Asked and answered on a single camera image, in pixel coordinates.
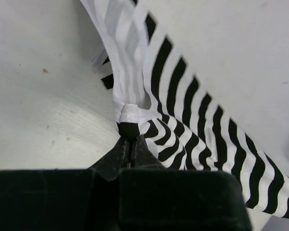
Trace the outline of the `black white striped tank top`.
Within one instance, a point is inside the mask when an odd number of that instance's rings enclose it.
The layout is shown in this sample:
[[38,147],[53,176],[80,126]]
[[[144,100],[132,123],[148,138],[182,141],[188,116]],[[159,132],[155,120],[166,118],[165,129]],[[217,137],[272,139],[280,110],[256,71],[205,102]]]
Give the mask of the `black white striped tank top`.
[[240,182],[246,206],[289,219],[289,177],[199,83],[139,0],[84,0],[113,71],[116,129],[168,169],[221,170]]

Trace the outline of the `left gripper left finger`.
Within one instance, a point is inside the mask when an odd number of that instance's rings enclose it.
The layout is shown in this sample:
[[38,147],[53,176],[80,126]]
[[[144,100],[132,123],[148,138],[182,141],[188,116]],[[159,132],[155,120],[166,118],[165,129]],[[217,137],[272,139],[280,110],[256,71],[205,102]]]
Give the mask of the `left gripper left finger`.
[[130,142],[120,137],[114,147],[89,169],[96,171],[105,180],[115,180],[120,169],[130,164]]

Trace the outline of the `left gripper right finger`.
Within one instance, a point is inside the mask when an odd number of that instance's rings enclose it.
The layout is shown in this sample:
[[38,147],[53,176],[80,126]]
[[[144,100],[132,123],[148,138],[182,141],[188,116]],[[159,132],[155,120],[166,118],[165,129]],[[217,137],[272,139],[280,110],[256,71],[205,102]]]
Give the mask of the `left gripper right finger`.
[[140,135],[132,143],[131,168],[165,169],[161,162],[149,151],[143,135]]

